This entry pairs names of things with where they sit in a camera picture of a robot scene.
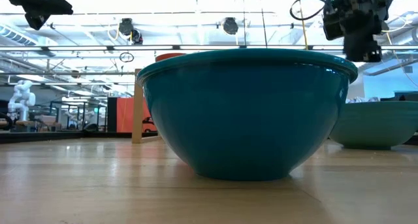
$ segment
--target wooden table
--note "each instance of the wooden table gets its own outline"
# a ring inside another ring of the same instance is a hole
[[[0,146],[0,223],[376,223],[418,219],[418,147],[327,142],[274,182],[202,178],[162,141]]]

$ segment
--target wooden post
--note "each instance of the wooden post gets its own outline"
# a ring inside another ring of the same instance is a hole
[[[140,69],[135,69],[135,78]],[[142,140],[142,101],[144,99],[144,92],[142,86],[135,83],[135,90],[133,94],[133,127],[132,127],[132,143],[141,143]]]

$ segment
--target green bowl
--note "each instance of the green bowl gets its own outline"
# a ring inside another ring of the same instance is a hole
[[[345,104],[330,138],[345,148],[390,150],[418,129],[418,102]]]

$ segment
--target cable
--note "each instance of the cable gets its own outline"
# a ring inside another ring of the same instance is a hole
[[[306,28],[305,28],[305,21],[303,20],[303,13],[302,13],[302,3],[300,2],[301,0],[299,0],[299,5],[300,5],[300,16],[301,16],[301,18],[302,18],[302,30],[303,30],[303,37],[304,37],[304,40],[305,40],[305,49],[306,50],[309,50],[309,48],[308,48],[308,38],[307,38],[307,36],[306,36]]]
[[[117,28],[117,30],[116,30],[116,38],[115,37],[113,37],[111,34],[110,34],[110,24],[108,24],[108,29],[107,29],[107,35],[109,36],[109,38],[111,39],[111,40],[117,40],[118,38],[119,38],[119,26],[120,26],[120,23],[118,23],[118,28]]]
[[[389,40],[389,44],[391,44],[392,45],[392,40],[391,40],[391,37],[389,36],[389,32],[387,32],[386,33],[386,35],[387,35],[387,39]],[[399,63],[399,65],[400,65],[400,68],[404,68],[403,67],[403,65],[402,65],[402,62],[399,60],[399,58],[398,58],[398,55],[396,54],[396,50],[393,50],[393,54],[394,54],[394,56],[396,57],[396,60],[398,60],[398,63]],[[412,82],[412,84],[414,84],[416,87],[418,87],[418,84],[416,84],[413,80],[412,80],[412,78],[408,75],[408,74],[406,74],[405,73],[405,70],[404,70],[404,74],[406,75],[406,77],[408,77],[408,79]]]
[[[246,0],[242,0],[242,8],[244,14],[244,45],[247,46],[247,31],[246,31]]]
[[[308,17],[306,17],[306,18],[303,18],[303,16],[301,17],[301,18],[298,18],[298,17],[296,17],[295,16],[295,14],[293,13],[293,6],[296,4],[296,3],[298,3],[299,2],[299,4],[300,4],[300,15],[302,15],[302,3],[301,3],[301,1],[302,0],[296,0],[293,4],[292,4],[292,6],[290,7],[290,11],[289,11],[289,13],[290,13],[290,16],[292,16],[292,18],[294,18],[294,19],[296,19],[296,20],[298,20],[298,21],[306,21],[306,20],[309,20],[309,19],[311,19],[311,18],[313,18],[313,17],[315,17],[315,16],[317,16],[323,9],[324,9],[324,7],[325,7],[325,5],[321,8],[321,9],[319,9],[317,12],[315,12],[314,14],[312,14],[311,16],[308,16]],[[322,2],[324,2],[324,4],[327,4],[328,2],[326,1],[326,0],[319,0],[319,1],[322,1]]]
[[[390,32],[393,32],[393,31],[399,31],[399,30],[405,28],[406,25],[409,24],[409,21],[405,20],[403,17],[398,16],[398,18],[401,19],[402,21],[404,21],[404,25],[403,26],[401,26],[399,28],[396,28],[396,29],[390,29],[390,30],[387,30],[387,31],[382,30],[382,32],[390,33]]]
[[[267,48],[266,22],[265,22],[265,20],[264,20],[263,2],[260,0],[260,3],[261,3],[261,17],[263,18],[264,40],[265,40],[265,43],[266,43],[266,48]]]

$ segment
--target teal bowl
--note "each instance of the teal bowl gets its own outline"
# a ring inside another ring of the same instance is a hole
[[[418,129],[418,102],[350,103],[330,138],[345,148],[390,150],[409,140]]]
[[[188,54],[142,69],[159,134],[201,176],[273,180],[329,136],[357,68],[298,50]]]

